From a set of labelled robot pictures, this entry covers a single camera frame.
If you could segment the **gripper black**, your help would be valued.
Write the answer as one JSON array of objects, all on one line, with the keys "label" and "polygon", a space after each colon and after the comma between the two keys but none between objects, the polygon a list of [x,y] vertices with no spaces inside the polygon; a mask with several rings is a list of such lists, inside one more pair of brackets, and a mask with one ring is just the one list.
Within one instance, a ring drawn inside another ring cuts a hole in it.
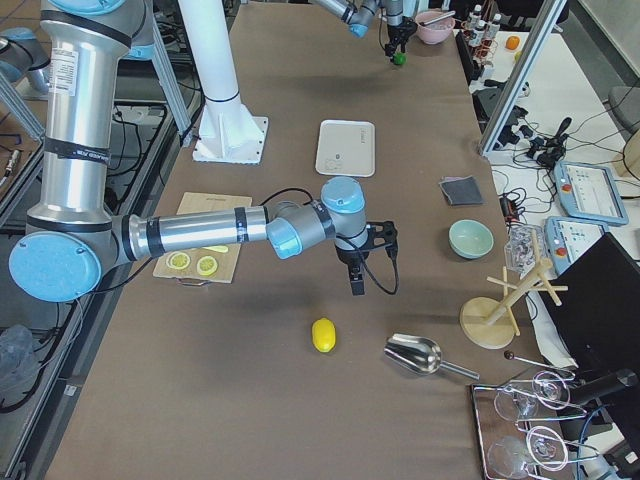
[{"label": "gripper black", "polygon": [[399,46],[401,53],[406,53],[406,44],[408,40],[417,31],[418,25],[411,17],[388,16],[387,17],[387,35],[388,41],[384,45],[386,56],[393,56],[396,52],[396,46]]},{"label": "gripper black", "polygon": [[[338,234],[335,239],[335,249],[338,259],[344,264],[360,264],[364,262],[370,252],[384,249],[387,256],[397,261],[398,241],[397,229],[393,221],[368,222],[357,235],[348,237]],[[349,282],[353,295],[365,293],[364,279],[357,270],[349,269]]]}]

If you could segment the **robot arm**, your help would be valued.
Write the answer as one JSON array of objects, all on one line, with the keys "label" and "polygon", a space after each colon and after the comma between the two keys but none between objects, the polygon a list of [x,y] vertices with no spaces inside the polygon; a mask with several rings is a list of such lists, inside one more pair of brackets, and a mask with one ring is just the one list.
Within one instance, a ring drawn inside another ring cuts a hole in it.
[{"label": "robot arm", "polygon": [[354,1],[319,0],[314,4],[321,6],[343,23],[349,31],[362,38],[369,30],[370,23],[381,11],[386,18],[388,42],[382,46],[385,56],[394,65],[406,62],[406,44],[418,29],[411,18],[403,14],[403,2],[396,0],[365,0],[357,5]]},{"label": "robot arm", "polygon": [[114,216],[103,205],[111,158],[118,64],[148,57],[156,25],[148,1],[45,1],[41,24],[52,40],[41,197],[27,214],[9,271],[29,295],[64,302],[96,291],[112,268],[145,257],[220,244],[267,240],[286,259],[331,240],[362,294],[370,252],[398,253],[390,221],[365,214],[360,184],[328,180],[303,206],[266,206],[143,219]]}]

